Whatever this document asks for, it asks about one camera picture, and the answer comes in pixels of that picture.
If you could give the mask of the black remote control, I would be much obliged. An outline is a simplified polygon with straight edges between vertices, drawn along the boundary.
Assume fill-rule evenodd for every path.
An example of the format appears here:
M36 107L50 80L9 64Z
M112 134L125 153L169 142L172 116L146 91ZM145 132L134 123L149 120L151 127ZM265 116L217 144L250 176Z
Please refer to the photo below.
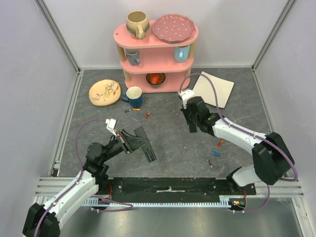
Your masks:
M135 129L134 132L138 138L143 138L144 140L146 140L145 144L141 148L146 156L147 161L149 163L151 163L151 162L157 160L156 154L151 146L151 143L150 143L143 127L139 127L137 129Z

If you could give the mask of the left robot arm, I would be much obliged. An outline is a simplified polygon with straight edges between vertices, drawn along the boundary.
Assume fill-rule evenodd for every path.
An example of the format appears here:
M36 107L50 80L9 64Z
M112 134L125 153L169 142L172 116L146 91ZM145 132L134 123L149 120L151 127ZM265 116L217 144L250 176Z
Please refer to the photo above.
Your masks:
M44 204L35 202L29 208L22 234L26 237L58 237L67 220L88 198L108 190L109 167L105 162L121 152L131 154L141 148L149 162L155 160L144 129L139 127L134 132L130 134L122 129L106 145L90 144L86 162L71 183Z

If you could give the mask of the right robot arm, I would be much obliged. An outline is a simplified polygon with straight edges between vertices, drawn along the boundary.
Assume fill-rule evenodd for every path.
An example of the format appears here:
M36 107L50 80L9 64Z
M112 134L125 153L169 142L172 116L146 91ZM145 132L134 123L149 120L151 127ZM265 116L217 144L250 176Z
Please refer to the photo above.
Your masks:
M182 112L191 133L201 130L211 136L225 139L252 155L253 163L229 175L227 191L238 194L244 186L264 182L274 185L285 173L294 169L295 162L282 137L272 132L257 133L239 126L218 113L211 113L200 96L182 96Z

